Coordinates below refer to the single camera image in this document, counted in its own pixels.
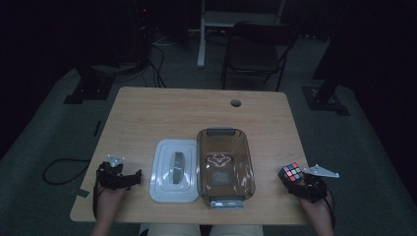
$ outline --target beige pants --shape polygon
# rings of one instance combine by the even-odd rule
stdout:
[[[261,225],[214,225],[210,236],[263,236]],[[148,236],[201,236],[198,224],[151,224]]]

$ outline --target black chair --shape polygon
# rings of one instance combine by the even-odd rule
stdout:
[[[299,38],[299,30],[287,24],[241,22],[233,26],[227,40],[221,79],[226,88],[226,74],[269,77],[279,72],[276,91],[279,90],[288,51]]]

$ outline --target dark background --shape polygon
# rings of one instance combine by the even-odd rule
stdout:
[[[139,1],[136,9],[147,12],[136,14],[131,11],[134,1],[118,3],[2,1],[0,156],[69,70],[81,64],[117,66],[138,59],[128,54],[135,43],[129,39],[132,23],[159,28],[183,41],[187,29],[200,25],[199,1]],[[270,12],[274,3],[210,1],[207,8]],[[331,37],[314,79],[336,80],[355,92],[414,200],[417,177],[409,166],[417,156],[416,13],[410,0],[291,0],[282,19],[297,24],[303,36]]]

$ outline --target table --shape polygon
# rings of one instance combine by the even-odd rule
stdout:
[[[241,101],[240,107],[231,105]],[[152,162],[159,141],[195,139],[200,130],[228,126],[245,132],[252,157],[255,195],[242,209],[215,210],[201,198],[190,204],[159,204],[149,196]],[[306,224],[297,199],[277,177],[284,165],[307,160],[282,92],[180,88],[121,88],[110,111],[81,189],[92,192],[95,170],[106,156],[126,157],[124,174],[142,169],[116,221],[200,224]],[[94,221],[92,195],[77,197],[75,221]]]
[[[202,14],[200,18],[200,48],[197,66],[203,68],[206,59],[206,27],[232,28],[236,23],[243,21],[261,23],[279,23],[286,0],[279,0],[276,14],[233,13],[206,11],[206,0],[202,0]]]

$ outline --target chair backrest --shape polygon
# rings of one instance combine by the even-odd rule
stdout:
[[[300,31],[289,24],[240,22],[233,26],[229,39],[236,36],[259,44],[292,47]]]

